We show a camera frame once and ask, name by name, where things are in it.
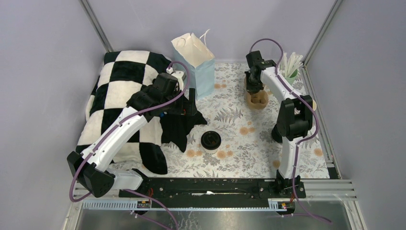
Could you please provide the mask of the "brown cardboard cup carrier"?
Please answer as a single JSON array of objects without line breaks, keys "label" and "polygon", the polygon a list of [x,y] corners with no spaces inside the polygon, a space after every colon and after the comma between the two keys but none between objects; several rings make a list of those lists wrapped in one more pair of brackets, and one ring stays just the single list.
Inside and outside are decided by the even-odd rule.
[{"label": "brown cardboard cup carrier", "polygon": [[252,110],[263,110],[269,102],[268,94],[265,90],[260,90],[254,94],[245,91],[244,97],[248,108]]}]

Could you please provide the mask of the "black plastic cup lid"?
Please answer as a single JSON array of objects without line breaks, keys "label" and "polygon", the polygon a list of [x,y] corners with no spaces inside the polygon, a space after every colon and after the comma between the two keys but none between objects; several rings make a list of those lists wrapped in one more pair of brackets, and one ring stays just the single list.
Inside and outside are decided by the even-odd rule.
[{"label": "black plastic cup lid", "polygon": [[221,145],[221,136],[215,131],[204,132],[201,136],[201,145],[206,150],[216,150]]}]

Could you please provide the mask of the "white paper coffee cup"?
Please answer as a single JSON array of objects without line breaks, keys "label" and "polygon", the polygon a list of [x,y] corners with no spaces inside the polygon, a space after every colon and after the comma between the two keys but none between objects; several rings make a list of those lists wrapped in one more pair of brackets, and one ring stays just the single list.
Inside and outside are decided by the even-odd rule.
[{"label": "white paper coffee cup", "polygon": [[208,154],[216,154],[218,152],[219,148],[216,148],[216,149],[206,149],[206,148],[204,148],[203,150]]}]

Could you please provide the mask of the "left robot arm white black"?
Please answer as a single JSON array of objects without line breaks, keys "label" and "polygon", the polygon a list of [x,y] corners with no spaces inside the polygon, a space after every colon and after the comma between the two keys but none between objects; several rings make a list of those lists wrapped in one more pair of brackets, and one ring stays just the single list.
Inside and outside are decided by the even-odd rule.
[{"label": "left robot arm white black", "polygon": [[123,145],[153,117],[162,114],[195,115],[197,112],[194,89],[190,89],[190,99],[183,99],[188,85],[184,84],[187,75],[183,71],[160,73],[153,83],[134,93],[126,103],[118,118],[89,147],[82,152],[71,152],[67,157],[73,175],[69,196],[73,197],[75,183],[88,190],[88,195],[102,197],[110,190],[130,191],[137,197],[148,192],[148,183],[135,171],[112,170],[108,166]]}]

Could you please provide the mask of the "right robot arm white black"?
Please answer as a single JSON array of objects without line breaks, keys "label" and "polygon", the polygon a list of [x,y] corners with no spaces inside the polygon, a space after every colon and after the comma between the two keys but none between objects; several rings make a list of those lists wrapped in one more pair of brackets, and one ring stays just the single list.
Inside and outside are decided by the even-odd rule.
[{"label": "right robot arm white black", "polygon": [[254,96],[267,86],[280,103],[277,122],[271,131],[274,141],[282,144],[281,164],[268,191],[272,195],[290,197],[300,183],[296,166],[299,160],[299,141],[305,138],[313,126],[313,99],[295,91],[278,73],[273,60],[264,60],[259,51],[246,55],[249,70],[246,71],[246,91]]}]

